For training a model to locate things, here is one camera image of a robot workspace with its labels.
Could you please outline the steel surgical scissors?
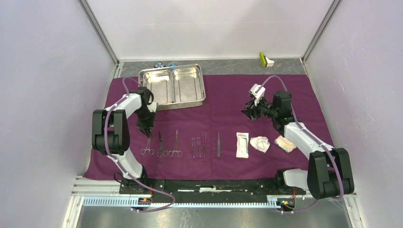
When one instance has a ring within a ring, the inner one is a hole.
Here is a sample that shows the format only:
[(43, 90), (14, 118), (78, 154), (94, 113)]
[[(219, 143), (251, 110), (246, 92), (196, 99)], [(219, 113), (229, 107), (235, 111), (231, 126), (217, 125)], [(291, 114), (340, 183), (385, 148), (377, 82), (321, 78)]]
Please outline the steel surgical scissors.
[(159, 150), (159, 152), (157, 153), (157, 157), (158, 157), (158, 158), (166, 157), (166, 156), (168, 156), (168, 151), (165, 150), (164, 147), (163, 147), (163, 139), (162, 139), (161, 133), (159, 132), (158, 135), (159, 135), (160, 150)]

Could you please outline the white sterile packet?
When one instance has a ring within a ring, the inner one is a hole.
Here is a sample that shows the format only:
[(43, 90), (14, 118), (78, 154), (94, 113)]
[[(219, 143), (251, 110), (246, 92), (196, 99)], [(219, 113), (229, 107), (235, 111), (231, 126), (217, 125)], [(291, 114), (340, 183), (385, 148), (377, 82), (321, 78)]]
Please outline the white sterile packet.
[(249, 158), (248, 145), (249, 134), (248, 133), (236, 133), (237, 135), (237, 158)]

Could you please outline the white gauze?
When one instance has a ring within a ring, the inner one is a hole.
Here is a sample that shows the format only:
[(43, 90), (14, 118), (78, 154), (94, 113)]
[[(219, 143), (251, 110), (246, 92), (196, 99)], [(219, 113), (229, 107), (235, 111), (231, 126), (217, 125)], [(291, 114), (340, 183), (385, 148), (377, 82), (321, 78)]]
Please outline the white gauze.
[(250, 144), (254, 149), (263, 153), (266, 153), (270, 147), (269, 139), (264, 136), (252, 137)]

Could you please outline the steel scalpel handle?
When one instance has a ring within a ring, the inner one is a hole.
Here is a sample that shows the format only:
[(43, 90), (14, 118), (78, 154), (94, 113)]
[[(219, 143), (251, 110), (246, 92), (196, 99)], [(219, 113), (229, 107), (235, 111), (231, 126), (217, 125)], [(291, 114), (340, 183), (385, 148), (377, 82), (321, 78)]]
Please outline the steel scalpel handle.
[(203, 156), (206, 157), (207, 133), (202, 133)]
[(217, 157), (219, 158), (221, 156), (221, 139), (220, 139), (220, 133), (218, 132), (217, 135)]

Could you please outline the beige gauze roll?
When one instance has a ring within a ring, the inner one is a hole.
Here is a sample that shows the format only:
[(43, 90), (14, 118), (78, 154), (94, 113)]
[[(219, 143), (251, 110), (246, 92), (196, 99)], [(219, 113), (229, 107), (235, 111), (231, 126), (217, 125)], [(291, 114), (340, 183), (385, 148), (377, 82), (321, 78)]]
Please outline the beige gauze roll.
[(294, 149), (297, 148), (297, 146), (291, 142), (290, 140), (286, 139), (285, 137), (279, 135), (275, 140), (274, 143), (281, 148), (282, 150), (284, 150), (287, 153), (292, 152)]

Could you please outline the purple cloth wrap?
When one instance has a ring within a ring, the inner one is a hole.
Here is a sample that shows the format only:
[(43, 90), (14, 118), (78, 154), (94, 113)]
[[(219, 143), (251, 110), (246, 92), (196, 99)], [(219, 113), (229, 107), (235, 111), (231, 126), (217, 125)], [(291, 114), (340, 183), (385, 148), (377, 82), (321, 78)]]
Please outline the purple cloth wrap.
[[(269, 79), (266, 75), (208, 75), (204, 77), (206, 98), (203, 105), (176, 110), (157, 111), (152, 130), (151, 148), (154, 155), (141, 155), (148, 138), (136, 124), (135, 114), (128, 118), (130, 149), (144, 166), (150, 178), (177, 180), (245, 180), (273, 177), (279, 169), (308, 168), (308, 160), (298, 149), (287, 153), (274, 140), (279, 133), (266, 117), (252, 121), (241, 112), (250, 100), (249, 90), (254, 84), (263, 84), (265, 97), (272, 100), (273, 93), (287, 88), (292, 94), (292, 105), (297, 118), (318, 138), (333, 144), (319, 102), (305, 75), (282, 75)], [(178, 130), (178, 148), (182, 157), (157, 157), (160, 150), (159, 135), (167, 151), (174, 148)], [(217, 135), (220, 133), (221, 156), (217, 157)], [(202, 133), (207, 133), (206, 157), (203, 156)], [(237, 158), (236, 133), (248, 133), (249, 158)], [(266, 153), (254, 149), (252, 137), (264, 136), (270, 147)], [(195, 138), (195, 158), (192, 157), (192, 137)], [(200, 138), (201, 157), (196, 138)]]

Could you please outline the metal instrument tray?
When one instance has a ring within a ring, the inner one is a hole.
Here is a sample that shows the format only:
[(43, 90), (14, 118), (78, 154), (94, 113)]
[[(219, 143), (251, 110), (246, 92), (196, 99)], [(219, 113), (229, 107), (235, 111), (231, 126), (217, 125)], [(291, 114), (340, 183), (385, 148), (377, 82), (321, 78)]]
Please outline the metal instrument tray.
[(158, 111), (201, 106), (206, 98), (198, 64), (144, 69), (138, 79), (153, 93)]

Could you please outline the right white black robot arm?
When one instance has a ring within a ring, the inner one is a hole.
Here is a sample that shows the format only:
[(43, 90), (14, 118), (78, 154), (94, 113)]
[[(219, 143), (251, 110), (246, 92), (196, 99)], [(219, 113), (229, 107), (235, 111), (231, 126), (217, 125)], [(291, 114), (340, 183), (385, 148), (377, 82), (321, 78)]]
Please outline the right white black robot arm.
[(355, 191), (349, 153), (335, 148), (316, 137), (297, 119), (292, 107), (290, 92), (278, 90), (269, 102), (264, 89), (251, 89), (251, 101), (242, 109), (249, 119), (264, 116), (282, 137), (291, 141), (308, 159), (308, 169), (286, 168), (278, 170), (274, 181), (277, 192), (286, 194), (293, 187), (309, 191), (317, 200), (338, 199)]

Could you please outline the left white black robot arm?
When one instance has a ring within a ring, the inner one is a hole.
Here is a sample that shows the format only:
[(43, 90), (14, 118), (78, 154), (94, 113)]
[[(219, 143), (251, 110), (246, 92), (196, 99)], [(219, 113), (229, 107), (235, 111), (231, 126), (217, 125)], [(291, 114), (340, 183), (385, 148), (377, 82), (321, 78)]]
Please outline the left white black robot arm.
[(130, 150), (128, 117), (137, 115), (137, 128), (148, 139), (156, 116), (157, 102), (147, 87), (129, 91), (112, 106), (92, 114), (92, 147), (111, 159), (122, 174), (121, 184), (137, 193), (149, 189), (143, 165)]

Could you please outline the yellow green white object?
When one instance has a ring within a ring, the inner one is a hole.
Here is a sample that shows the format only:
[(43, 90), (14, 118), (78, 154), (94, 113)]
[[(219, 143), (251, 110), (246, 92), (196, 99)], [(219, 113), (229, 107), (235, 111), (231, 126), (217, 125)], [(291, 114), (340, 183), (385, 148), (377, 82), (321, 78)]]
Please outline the yellow green white object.
[(259, 53), (259, 59), (260, 59), (262, 67), (274, 66), (275, 62), (273, 60), (269, 59), (267, 56), (265, 56), (263, 52)]

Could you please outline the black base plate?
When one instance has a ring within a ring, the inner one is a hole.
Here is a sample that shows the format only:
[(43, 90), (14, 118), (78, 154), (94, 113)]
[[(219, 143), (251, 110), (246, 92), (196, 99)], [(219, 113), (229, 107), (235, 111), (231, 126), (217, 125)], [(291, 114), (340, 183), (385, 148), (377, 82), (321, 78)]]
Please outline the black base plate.
[(175, 197), (176, 203), (263, 203), (268, 195), (305, 195), (301, 188), (280, 185), (276, 178), (251, 180), (168, 180), (143, 178), (143, 184), (134, 180), (117, 179), (120, 194), (150, 194), (152, 203), (171, 203), (172, 198), (156, 190)]

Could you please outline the aluminium frame rail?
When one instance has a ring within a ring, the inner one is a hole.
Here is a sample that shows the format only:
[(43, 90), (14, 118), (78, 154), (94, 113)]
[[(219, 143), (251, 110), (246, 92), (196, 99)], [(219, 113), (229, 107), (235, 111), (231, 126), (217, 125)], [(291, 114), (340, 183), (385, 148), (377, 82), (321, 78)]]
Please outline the aluminium frame rail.
[[(141, 207), (140, 200), (142, 198), (150, 198), (149, 194), (119, 194), (121, 185), (115, 180), (90, 180), (82, 176), (77, 176), (73, 191), (70, 197), (68, 209), (66, 211), (62, 227), (77, 228), (80, 220), (80, 215), (84, 211), (84, 207), (107, 207), (107, 208), (124, 208), (135, 212), (135, 207)], [(330, 215), (336, 212), (330, 210), (335, 207), (342, 217), (347, 220), (347, 226), (351, 228), (364, 228), (365, 222), (362, 213), (359, 210), (357, 195), (352, 194), (345, 196), (343, 200), (322, 199), (316, 201), (310, 194), (297, 195), (296, 211), (287, 215), (285, 212), (279, 211), (279, 203), (289, 199), (289, 195), (264, 195), (263, 199), (254, 200), (248, 199), (247, 202), (179, 202), (174, 204), (157, 203), (155, 201), (146, 203), (144, 207), (161, 208), (166, 206), (166, 209), (159, 210), (157, 213), (165, 215), (173, 212), (174, 209), (201, 211), (206, 209), (221, 209), (223, 212), (229, 213), (236, 209), (252, 210), (260, 209), (268, 211), (266, 217), (259, 217), (256, 213), (252, 213), (251, 218), (256, 221), (266, 219), (268, 223), (273, 224), (279, 219), (293, 219), (293, 225), (296, 226), (302, 222), (303, 215), (305, 218), (310, 218), (313, 221), (319, 221), (319, 225), (324, 227), (331, 226)]]

